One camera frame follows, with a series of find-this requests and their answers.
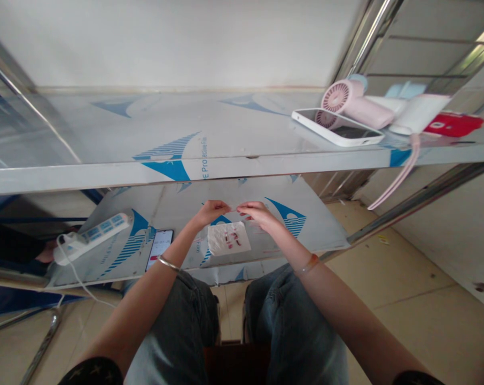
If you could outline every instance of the smartphone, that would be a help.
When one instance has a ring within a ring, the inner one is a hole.
[[[147,259],[146,271],[153,266],[164,251],[167,250],[173,241],[173,230],[157,231],[153,244],[151,245],[150,257]]]
[[[377,144],[385,137],[377,130],[324,109],[295,110],[292,119],[341,147]]]

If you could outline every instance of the black sleeve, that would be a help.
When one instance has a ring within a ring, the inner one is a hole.
[[[41,254],[46,242],[0,225],[0,259],[29,263]]]
[[[94,357],[79,363],[60,380],[59,385],[122,385],[123,375],[114,361]]]
[[[397,376],[393,385],[443,385],[436,378],[422,372],[404,372]]]

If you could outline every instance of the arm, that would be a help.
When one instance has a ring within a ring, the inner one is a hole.
[[[207,201],[169,246],[164,258],[181,266],[197,233],[229,211],[222,201]],[[110,358],[125,377],[137,349],[162,310],[176,275],[163,263],[155,263],[122,299],[77,362],[93,357]]]
[[[237,208],[272,236],[294,270],[304,268],[311,253],[261,202]],[[354,354],[374,385],[391,384],[405,371],[427,369],[386,329],[356,294],[327,266],[318,263],[299,276],[315,305]]]

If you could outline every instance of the fan grille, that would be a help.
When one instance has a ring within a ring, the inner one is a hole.
[[[317,111],[315,114],[315,121],[325,128],[331,128],[336,120],[337,117],[335,115],[328,114],[324,111]]]
[[[349,99],[349,87],[344,83],[333,84],[322,100],[322,108],[331,112],[340,112]]]

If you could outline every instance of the blue jeans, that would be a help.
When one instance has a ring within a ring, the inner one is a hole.
[[[252,282],[246,319],[254,343],[270,343],[268,384],[348,384],[345,345],[287,264]],[[208,285],[180,272],[141,344],[126,384],[207,384],[203,347],[218,333]]]

